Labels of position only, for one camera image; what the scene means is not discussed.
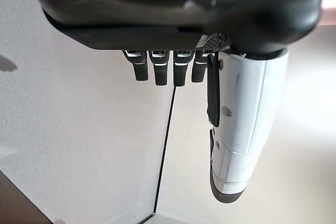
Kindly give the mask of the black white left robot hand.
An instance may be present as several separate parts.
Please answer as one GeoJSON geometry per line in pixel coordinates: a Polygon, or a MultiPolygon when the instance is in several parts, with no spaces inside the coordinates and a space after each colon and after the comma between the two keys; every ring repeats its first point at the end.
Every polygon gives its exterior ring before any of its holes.
{"type": "Polygon", "coordinates": [[[322,0],[38,0],[61,33],[96,50],[120,50],[138,81],[182,87],[207,80],[210,184],[225,204],[245,191],[267,142],[288,46],[314,30],[322,0]]]}

